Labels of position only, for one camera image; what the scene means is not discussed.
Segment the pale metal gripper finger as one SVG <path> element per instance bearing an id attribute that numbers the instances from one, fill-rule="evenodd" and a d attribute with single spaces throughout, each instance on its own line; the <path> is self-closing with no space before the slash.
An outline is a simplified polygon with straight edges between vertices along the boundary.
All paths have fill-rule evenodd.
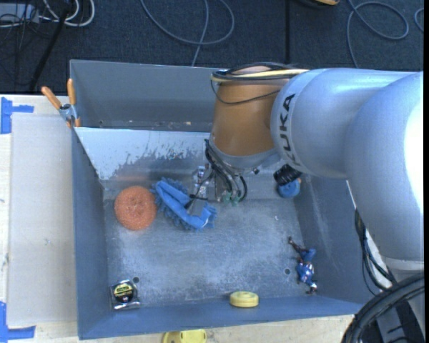
<path id="1" fill-rule="evenodd" d="M 188 208 L 188 212 L 191 216 L 194 217 L 208 217 L 208 206 L 209 204 L 207 203 L 206 199 L 192 199 Z"/>
<path id="2" fill-rule="evenodd" d="M 205 183 L 208 172 L 208 166 L 198 166 L 194 173 L 194 193 L 197 193 L 200 187 Z"/>

